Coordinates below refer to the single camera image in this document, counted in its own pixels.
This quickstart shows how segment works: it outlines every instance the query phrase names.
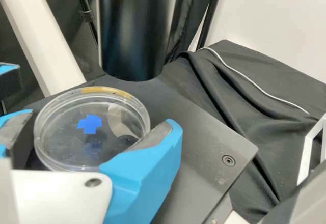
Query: petri dish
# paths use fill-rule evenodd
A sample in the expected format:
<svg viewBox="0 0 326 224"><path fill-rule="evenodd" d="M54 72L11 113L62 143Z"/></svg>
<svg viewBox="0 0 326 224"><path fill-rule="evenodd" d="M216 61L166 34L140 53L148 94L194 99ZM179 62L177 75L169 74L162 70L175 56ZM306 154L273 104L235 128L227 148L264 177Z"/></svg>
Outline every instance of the petri dish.
<svg viewBox="0 0 326 224"><path fill-rule="evenodd" d="M150 131L144 105L109 87L75 89L50 101L34 124L34 147L53 171L97 171Z"/></svg>

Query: blue cross-shaped object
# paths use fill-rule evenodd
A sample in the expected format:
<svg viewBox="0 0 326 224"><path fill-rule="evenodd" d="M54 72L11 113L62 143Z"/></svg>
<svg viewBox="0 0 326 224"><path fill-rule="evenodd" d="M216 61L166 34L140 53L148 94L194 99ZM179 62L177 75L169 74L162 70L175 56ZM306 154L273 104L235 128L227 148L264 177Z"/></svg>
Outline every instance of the blue cross-shaped object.
<svg viewBox="0 0 326 224"><path fill-rule="evenodd" d="M86 115L85 119L79 120L77 129L83 129L83 134L96 134L96 128L102 126L102 119L97 116Z"/></svg>

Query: white piping on fabric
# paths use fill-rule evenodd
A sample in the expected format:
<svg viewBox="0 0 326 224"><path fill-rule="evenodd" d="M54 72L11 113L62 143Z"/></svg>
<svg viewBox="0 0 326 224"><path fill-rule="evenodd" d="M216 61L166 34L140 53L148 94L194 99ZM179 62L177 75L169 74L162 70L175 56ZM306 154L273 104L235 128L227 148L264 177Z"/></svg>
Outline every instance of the white piping on fabric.
<svg viewBox="0 0 326 224"><path fill-rule="evenodd" d="M260 86L258 86L254 81L252 81L249 77L247 77L246 75L242 74L240 71L237 71L236 69L232 68L231 66L227 65L225 63L225 61L221 58L221 56L213 49L209 48L209 47L202 47L198 50L202 50L202 49L207 49L209 50L211 53L213 53L221 62L224 66L226 66L227 68L229 68L230 70L234 71L235 73L239 74L240 76L242 76L243 78L245 78L246 80L248 80L252 85L254 85L259 91L261 91L263 94L265 94L266 96L272 98L272 99L275 99L277 101L280 101L282 103L285 103L287 105L290 105L292 107L295 107L295 108L298 108L300 110L302 110L303 112L307 113L310 115L310 113L308 111L306 111L304 108L300 107L299 105L295 104L295 103L291 103L287 100L284 100L284 99L281 99L281 98L278 98L278 97L275 97L271 94L269 94L268 92L266 92L265 90L263 90Z"/></svg>

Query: small hole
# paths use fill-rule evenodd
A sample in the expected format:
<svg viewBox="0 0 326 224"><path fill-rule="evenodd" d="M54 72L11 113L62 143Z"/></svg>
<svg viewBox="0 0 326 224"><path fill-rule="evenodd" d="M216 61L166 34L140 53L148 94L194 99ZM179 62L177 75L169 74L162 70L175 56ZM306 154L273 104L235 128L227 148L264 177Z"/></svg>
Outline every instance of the small hole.
<svg viewBox="0 0 326 224"><path fill-rule="evenodd" d="M235 159L230 155L224 155L222 157L222 162L229 167L235 166Z"/></svg>
<svg viewBox="0 0 326 224"><path fill-rule="evenodd" d="M85 186L86 187L97 187L101 183L102 183L102 181L100 179L92 178L92 179L88 180L87 182L85 182Z"/></svg>

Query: white wall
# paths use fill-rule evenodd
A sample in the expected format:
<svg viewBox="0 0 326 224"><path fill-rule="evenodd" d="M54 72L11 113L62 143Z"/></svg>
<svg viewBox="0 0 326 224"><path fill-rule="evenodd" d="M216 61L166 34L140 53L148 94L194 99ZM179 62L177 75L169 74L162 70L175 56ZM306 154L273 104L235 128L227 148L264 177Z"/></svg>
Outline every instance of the white wall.
<svg viewBox="0 0 326 224"><path fill-rule="evenodd" d="M326 0L220 0L206 45L222 39L326 83Z"/></svg>

